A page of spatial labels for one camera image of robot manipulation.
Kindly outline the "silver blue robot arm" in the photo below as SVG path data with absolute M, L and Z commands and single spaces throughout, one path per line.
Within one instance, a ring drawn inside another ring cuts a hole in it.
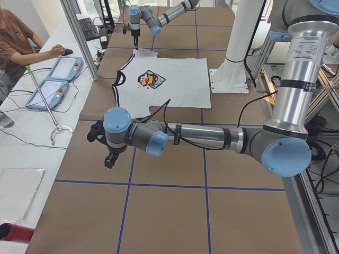
M 143 20 L 147 24 L 153 35 L 158 35 L 161 32 L 162 27 L 186 12 L 195 11 L 199 3 L 200 1 L 194 0 L 181 1 L 158 17 L 154 16 L 153 8 L 151 6 L 131 5 L 129 7 L 130 22 L 124 27 L 123 33 L 125 34 L 126 31 L 131 32 L 133 45 L 138 49 L 139 37 L 141 34 L 140 20 Z
M 103 117 L 103 136 L 109 149 L 105 166 L 113 167 L 128 146 L 160 156 L 167 143 L 172 142 L 244 153 L 281 177 L 304 171 L 311 161 L 304 127 L 306 112 L 316 88 L 326 41 L 338 29 L 338 1 L 287 2 L 281 13 L 291 43 L 272 117 L 261 129 L 141 121 L 133 119 L 125 108 L 113 107 Z

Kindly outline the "person's hand on mouse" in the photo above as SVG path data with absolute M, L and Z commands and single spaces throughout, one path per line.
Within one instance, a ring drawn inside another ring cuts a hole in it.
M 66 52 L 66 48 L 64 48 L 61 44 L 57 44 L 52 47 L 49 51 L 51 57 L 57 57 L 60 55 L 64 55 Z

